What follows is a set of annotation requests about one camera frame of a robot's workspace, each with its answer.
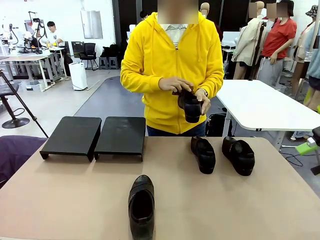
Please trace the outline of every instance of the black hat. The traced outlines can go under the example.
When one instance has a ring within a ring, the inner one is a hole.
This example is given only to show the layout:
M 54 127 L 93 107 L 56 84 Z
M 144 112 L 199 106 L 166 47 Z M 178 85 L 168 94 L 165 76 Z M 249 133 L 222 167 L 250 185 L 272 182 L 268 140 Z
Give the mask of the black hat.
M 287 6 L 288 6 L 288 15 L 289 15 L 290 17 L 293 17 L 293 16 L 294 16 L 294 7 L 295 7 L 294 1 L 291 1 L 291 0 L 281 0 L 280 3 L 287 3 Z
M 310 11 L 307 11 L 305 13 L 305 15 L 309 16 L 309 17 L 312 17 L 312 18 L 316 18 L 317 17 L 317 13 L 318 13 L 318 6 L 317 5 L 313 5 L 311 7 L 311 10 Z

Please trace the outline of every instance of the red t-shirt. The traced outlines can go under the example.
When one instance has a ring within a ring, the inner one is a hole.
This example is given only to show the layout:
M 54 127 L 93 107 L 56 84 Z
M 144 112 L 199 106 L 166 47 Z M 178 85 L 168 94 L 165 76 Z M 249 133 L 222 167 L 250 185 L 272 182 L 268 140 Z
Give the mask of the red t-shirt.
M 281 21 L 277 21 L 268 36 L 266 37 L 262 56 L 271 57 L 271 55 L 285 44 L 289 39 L 293 39 L 296 36 L 297 24 L 291 18 L 288 21 L 280 25 Z M 284 59 L 287 56 L 288 48 L 278 53 L 278 59 Z

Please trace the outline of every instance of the gray floor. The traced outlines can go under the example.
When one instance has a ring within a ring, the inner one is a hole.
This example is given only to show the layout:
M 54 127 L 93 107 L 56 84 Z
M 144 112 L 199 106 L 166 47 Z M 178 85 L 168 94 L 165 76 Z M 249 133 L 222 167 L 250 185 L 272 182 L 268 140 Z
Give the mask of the gray floor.
M 290 88 L 288 84 L 289 78 L 283 77 L 280 82 Z M 308 88 L 308 83 L 304 86 L 304 94 Z M 111 77 L 104 81 L 104 83 L 97 89 L 97 91 L 82 105 L 77 111 L 75 116 L 79 117 L 99 117 L 103 121 L 106 117 L 143 117 L 144 105 L 141 102 L 142 94 L 131 93 L 125 90 L 120 84 L 120 77 Z M 223 105 L 217 97 L 211 101 L 211 108 L 208 115 L 214 113 L 222 113 Z M 233 129 L 235 136 L 239 137 L 262 137 L 269 141 L 272 140 L 272 132 L 255 132 L 243 129 L 236 122 L 233 121 Z M 296 146 L 303 143 L 305 140 L 297 140 L 295 142 L 290 141 L 292 132 L 287 132 L 286 137 L 283 140 L 283 145 Z M 298 154 L 294 148 L 283 148 L 282 153 Z M 291 164 L 294 169 L 303 177 L 303 179 L 310 185 L 314 192 L 320 197 L 320 175 L 314 176 L 310 171 L 310 168 L 317 165 L 317 159 L 315 156 L 297 156 L 297 158 L 303 163 L 303 166 L 295 166 Z M 290 161 L 299 164 L 293 157 L 289 158 Z

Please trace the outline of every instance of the hand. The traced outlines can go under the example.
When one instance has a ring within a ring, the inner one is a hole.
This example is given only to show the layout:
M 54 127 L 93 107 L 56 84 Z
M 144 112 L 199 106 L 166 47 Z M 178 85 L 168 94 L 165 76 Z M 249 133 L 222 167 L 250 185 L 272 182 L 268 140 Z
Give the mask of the hand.
M 275 64 L 275 62 L 277 61 L 277 58 L 278 58 L 278 53 L 274 52 L 270 57 L 270 64 L 271 65 Z
M 199 102 L 203 102 L 201 115 L 205 115 L 211 107 L 211 102 L 210 99 L 206 96 L 206 91 L 200 88 L 195 92 L 194 95 L 196 96 Z
M 174 91 L 181 92 L 182 89 L 185 89 L 189 92 L 192 91 L 194 85 L 182 78 L 177 76 L 169 77 L 169 78 L 161 78 L 158 82 L 159 88 L 164 91 Z

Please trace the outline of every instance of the shoe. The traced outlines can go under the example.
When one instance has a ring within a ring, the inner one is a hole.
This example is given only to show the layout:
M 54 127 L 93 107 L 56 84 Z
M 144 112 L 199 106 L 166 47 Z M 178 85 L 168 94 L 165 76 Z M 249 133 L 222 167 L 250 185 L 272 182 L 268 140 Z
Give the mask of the shoe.
M 129 194 L 128 208 L 133 240 L 151 240 L 155 227 L 154 185 L 146 175 L 139 176 Z
M 200 172 L 212 174 L 216 165 L 216 155 L 208 140 L 198 136 L 192 137 L 191 151 L 196 155 Z
M 185 120 L 188 123 L 195 124 L 199 122 L 202 103 L 198 101 L 192 92 L 182 89 L 178 97 L 178 106 L 184 110 Z
M 226 136 L 222 143 L 222 153 L 232 163 L 236 172 L 249 176 L 255 166 L 255 153 L 248 143 Z

